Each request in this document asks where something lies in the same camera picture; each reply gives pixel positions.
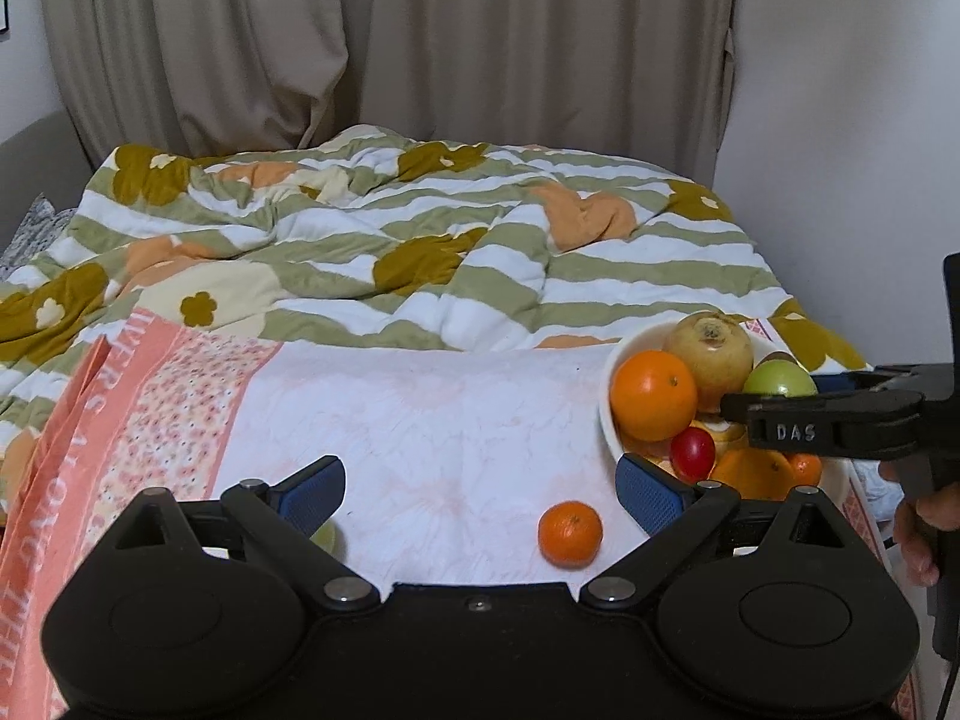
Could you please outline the person right hand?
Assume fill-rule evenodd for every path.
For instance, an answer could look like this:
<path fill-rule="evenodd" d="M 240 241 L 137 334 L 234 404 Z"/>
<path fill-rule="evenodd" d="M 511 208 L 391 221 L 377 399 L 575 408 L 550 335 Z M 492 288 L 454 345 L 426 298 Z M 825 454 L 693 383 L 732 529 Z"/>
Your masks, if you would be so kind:
<path fill-rule="evenodd" d="M 901 557 L 907 566 L 911 582 L 926 589 L 934 587 L 939 580 L 939 569 L 932 559 L 931 545 L 919 528 L 914 505 L 906 497 L 896 506 L 893 539 L 900 546 Z"/>

